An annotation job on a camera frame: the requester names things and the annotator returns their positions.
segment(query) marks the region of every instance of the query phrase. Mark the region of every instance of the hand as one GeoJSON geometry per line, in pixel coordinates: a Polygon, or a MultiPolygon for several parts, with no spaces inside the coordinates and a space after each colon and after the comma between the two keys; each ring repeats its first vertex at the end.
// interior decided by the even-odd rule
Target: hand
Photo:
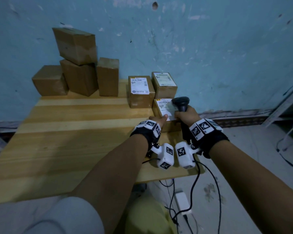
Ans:
{"type": "Polygon", "coordinates": [[[162,118],[151,116],[151,117],[149,117],[149,120],[156,121],[160,125],[160,127],[163,128],[163,125],[167,121],[167,118],[168,118],[168,115],[165,114],[162,118]]]}
{"type": "Polygon", "coordinates": [[[187,126],[192,126],[195,122],[201,120],[196,110],[188,105],[186,112],[175,111],[175,118],[183,121],[187,126]]]}

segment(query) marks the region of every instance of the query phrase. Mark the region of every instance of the blue wall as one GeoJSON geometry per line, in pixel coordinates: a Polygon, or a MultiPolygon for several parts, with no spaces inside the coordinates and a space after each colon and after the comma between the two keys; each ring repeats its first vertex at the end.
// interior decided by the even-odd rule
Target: blue wall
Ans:
{"type": "Polygon", "coordinates": [[[96,34],[121,78],[170,72],[198,112],[274,108],[293,85],[293,0],[0,0],[0,120],[37,102],[60,22],[96,34]]]}

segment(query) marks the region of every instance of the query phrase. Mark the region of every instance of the box label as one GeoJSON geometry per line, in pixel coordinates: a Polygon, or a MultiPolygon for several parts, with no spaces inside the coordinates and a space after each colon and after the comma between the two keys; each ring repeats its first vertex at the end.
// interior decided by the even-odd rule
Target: box label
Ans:
{"type": "Polygon", "coordinates": [[[154,73],[154,76],[157,79],[157,82],[160,86],[177,86],[175,82],[172,80],[172,77],[169,73],[154,73]]]}
{"type": "Polygon", "coordinates": [[[162,98],[156,100],[158,107],[160,108],[160,113],[163,115],[167,114],[168,119],[167,121],[173,121],[176,120],[175,118],[175,111],[178,111],[178,108],[176,108],[172,104],[171,98],[162,98]]]}
{"type": "Polygon", "coordinates": [[[146,78],[130,78],[133,94],[150,94],[146,78]]]}

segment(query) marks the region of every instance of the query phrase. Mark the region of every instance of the wooden table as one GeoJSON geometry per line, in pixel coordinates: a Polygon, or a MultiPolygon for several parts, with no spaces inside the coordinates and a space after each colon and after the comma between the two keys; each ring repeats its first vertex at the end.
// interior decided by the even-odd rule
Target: wooden table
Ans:
{"type": "MultiPolygon", "coordinates": [[[[130,109],[128,81],[120,80],[119,97],[42,97],[0,154],[0,203],[68,193],[109,151],[126,140],[152,109],[130,109]]],[[[182,141],[181,132],[163,133],[159,143],[182,141]]],[[[142,165],[137,183],[197,174],[156,161],[142,165]]]]}

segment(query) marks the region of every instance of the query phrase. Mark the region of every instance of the hole in wall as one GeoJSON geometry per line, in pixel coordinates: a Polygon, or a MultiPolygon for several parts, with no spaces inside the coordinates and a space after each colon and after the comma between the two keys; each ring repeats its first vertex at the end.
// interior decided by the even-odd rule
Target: hole in wall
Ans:
{"type": "Polygon", "coordinates": [[[157,2],[155,1],[155,2],[153,2],[153,4],[152,4],[152,9],[156,11],[157,8],[158,8],[158,4],[157,4],[157,2]]]}

